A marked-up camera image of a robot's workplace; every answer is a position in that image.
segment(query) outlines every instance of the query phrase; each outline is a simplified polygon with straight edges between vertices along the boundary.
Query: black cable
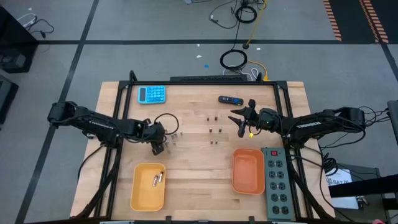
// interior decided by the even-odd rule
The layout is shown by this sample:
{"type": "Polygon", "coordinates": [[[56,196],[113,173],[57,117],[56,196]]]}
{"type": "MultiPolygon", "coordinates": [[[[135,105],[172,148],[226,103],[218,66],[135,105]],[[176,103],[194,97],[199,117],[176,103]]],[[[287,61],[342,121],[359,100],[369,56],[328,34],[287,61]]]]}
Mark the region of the black cable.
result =
{"type": "Polygon", "coordinates": [[[371,119],[365,119],[366,127],[370,127],[370,126],[374,125],[375,123],[380,123],[380,122],[385,122],[385,121],[390,120],[390,117],[388,117],[388,116],[381,118],[381,119],[377,119],[378,116],[381,116],[383,113],[387,112],[387,109],[383,110],[383,111],[374,111],[372,108],[370,108],[368,106],[360,106],[359,109],[361,109],[361,108],[367,108],[372,111],[370,113],[365,113],[365,114],[373,114],[374,115],[373,118],[371,118],[371,119]]]}
{"type": "Polygon", "coordinates": [[[309,163],[312,163],[312,164],[314,164],[314,165],[316,165],[316,166],[318,166],[318,167],[322,167],[322,165],[317,164],[316,162],[313,162],[313,161],[311,161],[311,160],[309,160],[309,159],[306,159],[306,158],[304,158],[304,157],[301,157],[301,156],[296,156],[296,155],[291,155],[291,154],[288,154],[288,155],[286,155],[286,156],[291,156],[291,157],[294,157],[294,158],[302,159],[302,160],[307,161],[307,162],[309,162],[309,163]]]}
{"type": "Polygon", "coordinates": [[[221,4],[221,5],[215,7],[215,8],[212,10],[212,12],[209,14],[209,20],[210,20],[211,22],[214,22],[215,24],[217,24],[218,26],[220,26],[220,27],[222,27],[222,28],[224,28],[224,29],[232,29],[232,28],[236,27],[236,25],[238,24],[238,21],[236,21],[236,22],[235,22],[235,25],[233,25],[233,26],[231,26],[231,27],[225,27],[225,26],[222,26],[221,24],[219,24],[219,23],[218,23],[218,20],[215,20],[215,19],[212,18],[212,17],[213,17],[213,12],[214,12],[214,11],[216,11],[219,7],[225,6],[226,4],[229,4],[229,3],[233,2],[233,1],[235,1],[235,8],[236,8],[236,5],[237,5],[237,3],[238,3],[238,0],[231,0],[231,1],[229,1],[229,2],[226,2],[226,3],[224,3],[224,4],[221,4]]]}
{"type": "Polygon", "coordinates": [[[261,10],[259,5],[263,5],[264,4],[264,0],[262,0],[262,2],[259,2],[258,0],[257,1],[253,1],[251,4],[253,5],[253,3],[256,3],[257,9],[261,10]]]}
{"type": "Polygon", "coordinates": [[[262,129],[260,128],[260,131],[259,131],[257,134],[253,134],[253,135],[256,136],[256,135],[260,134],[260,133],[261,133],[261,130],[262,130],[262,129]]]}
{"type": "Polygon", "coordinates": [[[176,122],[177,122],[177,128],[175,128],[175,130],[174,130],[173,132],[171,132],[171,133],[165,133],[164,135],[171,135],[171,134],[176,133],[176,132],[178,131],[178,128],[180,127],[180,123],[179,123],[177,117],[176,117],[174,114],[171,114],[171,113],[162,113],[161,115],[159,115],[158,117],[155,118],[155,121],[154,121],[154,122],[156,122],[161,116],[164,116],[164,115],[170,115],[170,116],[172,116],[173,118],[175,118],[175,120],[176,120],[176,122]]]}
{"type": "Polygon", "coordinates": [[[345,167],[345,166],[343,166],[343,165],[341,165],[341,164],[338,164],[338,166],[341,166],[341,167],[343,167],[343,168],[345,168],[345,169],[348,169],[349,171],[354,172],[354,173],[357,173],[357,174],[365,174],[365,175],[371,174],[371,175],[375,175],[376,177],[380,178],[380,176],[379,176],[378,174],[375,174],[375,173],[370,173],[370,172],[357,172],[357,171],[351,170],[351,169],[349,169],[348,167],[345,167]]]}
{"type": "Polygon", "coordinates": [[[336,159],[335,159],[335,158],[329,158],[329,153],[326,153],[326,155],[323,155],[322,152],[320,152],[320,151],[318,151],[318,150],[316,150],[316,149],[313,149],[313,148],[308,147],[308,146],[304,146],[304,147],[306,147],[307,149],[310,149],[310,150],[312,150],[312,151],[318,153],[318,154],[321,156],[321,159],[322,159],[322,167],[323,167],[323,169],[325,170],[325,173],[326,173],[326,176],[327,176],[327,177],[328,177],[328,176],[331,176],[331,175],[333,175],[333,174],[335,174],[335,173],[337,173],[338,166],[337,166],[336,159]]]}
{"type": "Polygon", "coordinates": [[[233,72],[235,72],[235,71],[237,71],[237,70],[240,70],[240,69],[244,68],[244,67],[246,66],[247,62],[248,62],[248,55],[246,55],[246,53],[244,53],[242,50],[236,50],[236,49],[234,49],[234,48],[235,48],[235,45],[236,45],[236,41],[237,41],[237,39],[238,39],[238,33],[239,33],[239,27],[240,27],[240,25],[241,25],[241,23],[238,22],[238,29],[236,30],[234,45],[232,46],[231,50],[229,50],[229,51],[223,53],[222,56],[220,57],[220,64],[221,64],[221,66],[222,66],[223,68],[228,69],[228,70],[233,71],[233,72]],[[225,58],[225,56],[227,56],[228,54],[231,54],[231,53],[239,53],[239,54],[241,54],[241,55],[243,56],[243,62],[242,62],[240,65],[237,65],[237,66],[227,66],[227,65],[225,65],[225,63],[224,63],[224,58],[225,58]]]}
{"type": "Polygon", "coordinates": [[[104,145],[100,145],[97,149],[95,149],[94,152],[92,152],[90,155],[87,156],[87,158],[85,160],[83,160],[83,162],[81,163],[80,167],[79,167],[79,171],[77,173],[77,182],[79,182],[79,178],[80,178],[80,172],[81,172],[81,168],[83,168],[83,165],[86,163],[86,161],[93,156],[94,154],[96,154],[102,147],[104,147],[104,145]]]}
{"type": "Polygon", "coordinates": [[[323,147],[324,149],[331,149],[331,148],[336,148],[336,147],[339,147],[339,146],[345,146],[345,145],[348,145],[348,144],[354,144],[354,143],[357,143],[357,142],[359,142],[359,141],[361,141],[362,139],[365,138],[365,136],[366,136],[366,131],[365,131],[364,128],[362,128],[362,127],[359,126],[358,124],[356,124],[356,123],[354,123],[354,122],[352,122],[352,121],[350,121],[350,120],[348,120],[348,119],[340,118],[339,116],[327,116],[327,115],[326,115],[326,117],[337,118],[337,119],[340,119],[340,120],[342,120],[342,121],[349,122],[349,123],[351,123],[351,124],[353,124],[353,125],[359,127],[359,129],[362,130],[362,136],[361,136],[359,139],[357,139],[357,140],[355,140],[355,141],[352,141],[352,142],[346,142],[346,143],[338,144],[338,145],[336,145],[336,146],[328,146],[328,147],[325,146],[325,147],[323,147]]]}
{"type": "Polygon", "coordinates": [[[51,31],[35,30],[35,31],[30,32],[30,34],[33,34],[33,33],[35,33],[35,32],[40,32],[40,33],[42,34],[43,38],[45,38],[45,34],[51,34],[51,33],[54,32],[54,30],[55,30],[54,26],[51,25],[51,24],[50,24],[48,21],[46,21],[45,19],[36,20],[33,24],[27,26],[26,29],[27,29],[28,31],[30,31],[30,29],[31,29],[33,26],[35,26],[36,24],[38,24],[40,21],[44,21],[45,23],[47,23],[47,25],[49,25],[49,26],[51,27],[51,31]]]}
{"type": "Polygon", "coordinates": [[[47,44],[47,49],[41,51],[40,53],[45,53],[45,52],[47,52],[48,50],[50,50],[50,44],[47,44]]]}
{"type": "Polygon", "coordinates": [[[236,41],[237,41],[237,39],[238,39],[239,27],[241,26],[241,21],[239,21],[239,20],[237,20],[237,21],[238,21],[238,29],[236,29],[236,35],[235,35],[234,45],[232,46],[231,50],[233,50],[233,49],[235,48],[236,41]]]}
{"type": "Polygon", "coordinates": [[[257,18],[257,12],[256,12],[256,10],[255,10],[253,7],[251,7],[251,6],[242,5],[241,7],[239,7],[239,8],[235,11],[235,18],[236,18],[236,20],[238,20],[238,21],[241,22],[241,23],[250,24],[250,23],[252,23],[252,22],[254,22],[254,21],[256,20],[256,18],[257,18]],[[253,18],[252,18],[252,19],[249,19],[249,20],[243,20],[243,19],[242,19],[242,11],[243,11],[243,9],[249,9],[249,10],[251,10],[252,13],[254,14],[254,15],[253,15],[253,18]]]}
{"type": "Polygon", "coordinates": [[[348,134],[349,134],[349,133],[345,133],[344,135],[340,136],[340,138],[338,138],[336,141],[334,141],[334,142],[331,143],[331,144],[327,144],[325,147],[332,146],[332,145],[336,144],[336,142],[340,141],[342,138],[344,138],[344,137],[347,136],[348,134]]]}
{"type": "MultiPolygon", "coordinates": [[[[305,147],[306,147],[307,149],[311,149],[311,150],[313,150],[313,151],[317,151],[317,150],[312,149],[312,148],[310,148],[310,147],[307,147],[307,146],[305,146],[305,147]]],[[[314,165],[320,167],[320,168],[321,168],[321,172],[320,172],[320,178],[319,178],[319,189],[320,189],[320,191],[321,191],[321,194],[322,194],[323,199],[325,200],[325,202],[326,202],[331,208],[333,208],[336,212],[340,213],[340,215],[344,216],[347,220],[349,220],[349,221],[351,221],[351,222],[354,221],[354,220],[350,219],[349,217],[347,217],[345,214],[343,214],[341,211],[339,211],[337,208],[335,208],[335,207],[325,198],[325,194],[323,193],[323,190],[322,190],[322,171],[324,170],[323,164],[317,164],[316,162],[313,162],[313,161],[311,161],[311,160],[309,160],[309,159],[306,159],[306,158],[303,158],[303,157],[301,157],[301,156],[296,156],[296,155],[287,155],[287,156],[293,156],[293,157],[296,157],[296,158],[298,158],[298,159],[301,159],[301,160],[310,162],[310,163],[312,163],[312,164],[314,164],[314,165]]]]}
{"type": "Polygon", "coordinates": [[[325,202],[331,207],[333,208],[336,212],[338,212],[340,215],[344,216],[347,220],[353,222],[354,220],[352,220],[351,218],[347,217],[343,212],[339,211],[336,207],[334,207],[326,198],[325,198],[325,194],[323,193],[322,190],[322,169],[323,166],[321,166],[321,172],[320,172],[320,177],[319,177],[319,189],[321,190],[321,194],[323,199],[325,200],[325,202]]]}

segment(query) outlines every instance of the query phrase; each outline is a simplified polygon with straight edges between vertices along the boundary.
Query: white paper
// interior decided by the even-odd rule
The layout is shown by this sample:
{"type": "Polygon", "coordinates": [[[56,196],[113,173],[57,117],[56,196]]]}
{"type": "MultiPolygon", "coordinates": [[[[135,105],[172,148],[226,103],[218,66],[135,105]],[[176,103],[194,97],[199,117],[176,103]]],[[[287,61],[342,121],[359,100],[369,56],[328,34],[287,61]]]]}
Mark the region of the white paper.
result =
{"type": "MultiPolygon", "coordinates": [[[[351,178],[351,174],[348,169],[338,169],[337,173],[326,177],[326,181],[329,186],[338,185],[338,184],[347,184],[351,183],[353,180],[351,178]]],[[[341,197],[341,198],[332,198],[331,203],[334,207],[337,208],[350,208],[350,209],[359,209],[358,203],[355,197],[341,197]]]]}

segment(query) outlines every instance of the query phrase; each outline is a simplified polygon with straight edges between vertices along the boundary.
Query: black remote control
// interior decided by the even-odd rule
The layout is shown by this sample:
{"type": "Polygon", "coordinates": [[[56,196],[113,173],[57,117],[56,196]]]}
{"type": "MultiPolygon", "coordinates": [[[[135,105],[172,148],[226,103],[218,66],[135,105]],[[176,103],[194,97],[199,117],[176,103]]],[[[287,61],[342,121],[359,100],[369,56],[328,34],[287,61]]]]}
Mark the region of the black remote control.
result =
{"type": "Polygon", "coordinates": [[[230,97],[230,96],[219,96],[218,101],[220,103],[231,103],[233,105],[243,105],[243,99],[230,97]]]}

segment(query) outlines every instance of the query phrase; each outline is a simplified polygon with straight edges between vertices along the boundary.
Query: wooden table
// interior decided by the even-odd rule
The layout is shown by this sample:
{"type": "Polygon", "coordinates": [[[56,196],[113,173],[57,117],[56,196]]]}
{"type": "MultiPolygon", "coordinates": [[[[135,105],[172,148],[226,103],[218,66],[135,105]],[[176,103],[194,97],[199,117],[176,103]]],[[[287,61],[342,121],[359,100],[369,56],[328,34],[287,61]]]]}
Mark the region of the wooden table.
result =
{"type": "MultiPolygon", "coordinates": [[[[310,113],[307,96],[302,82],[288,82],[289,95],[294,116],[310,113]]],[[[99,93],[96,111],[112,116],[116,99],[118,82],[104,82],[99,93]]],[[[161,113],[169,112],[180,121],[176,145],[169,144],[169,152],[165,150],[154,156],[150,144],[123,145],[116,195],[114,198],[113,220],[165,220],[171,215],[173,220],[248,220],[254,216],[256,220],[267,220],[266,201],[262,195],[245,195],[232,189],[232,157],[237,148],[259,149],[261,147],[282,147],[278,134],[267,131],[249,139],[246,131],[244,138],[238,138],[238,127],[231,120],[230,110],[239,107],[218,102],[218,96],[239,96],[247,105],[249,99],[256,101],[257,112],[261,108],[276,110],[275,96],[271,86],[167,86],[167,102],[158,105],[140,105],[137,102],[137,89],[132,89],[132,97],[128,118],[152,121],[161,113]],[[210,140],[218,140],[218,144],[210,144],[210,140]],[[142,162],[159,162],[166,166],[165,203],[158,212],[135,212],[130,207],[134,168],[142,162]]],[[[281,102],[286,115],[282,90],[281,102]]],[[[121,105],[119,118],[123,111],[121,105]]],[[[164,116],[160,122],[169,132],[176,127],[172,117],[164,116]]],[[[311,139],[307,146],[318,149],[317,142],[311,139]]],[[[99,146],[97,140],[89,140],[85,156],[99,146]]],[[[103,167],[105,149],[90,158],[83,167],[77,186],[71,215],[83,210],[97,191],[103,167]]],[[[321,163],[319,154],[302,149],[302,156],[321,163]]],[[[303,162],[307,185],[320,205],[335,216],[333,209],[324,201],[320,193],[320,168],[303,162]]],[[[330,194],[325,174],[322,174],[322,189],[327,200],[330,194]]],[[[303,217],[306,217],[303,197],[300,189],[298,199],[303,217]]],[[[108,201],[108,192],[104,195],[104,206],[108,201]]]]}

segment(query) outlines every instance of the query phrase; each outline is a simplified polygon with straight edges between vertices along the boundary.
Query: yellow bin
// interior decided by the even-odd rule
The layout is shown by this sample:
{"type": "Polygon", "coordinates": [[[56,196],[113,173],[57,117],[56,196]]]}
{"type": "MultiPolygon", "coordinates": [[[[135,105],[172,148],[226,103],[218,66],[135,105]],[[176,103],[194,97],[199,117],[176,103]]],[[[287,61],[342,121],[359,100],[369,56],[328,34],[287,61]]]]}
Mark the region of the yellow bin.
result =
{"type": "Polygon", "coordinates": [[[137,212],[156,212],[164,204],[166,167],[159,163],[142,163],[134,169],[130,206],[137,212]],[[163,172],[162,181],[153,187],[154,177],[163,172]]]}

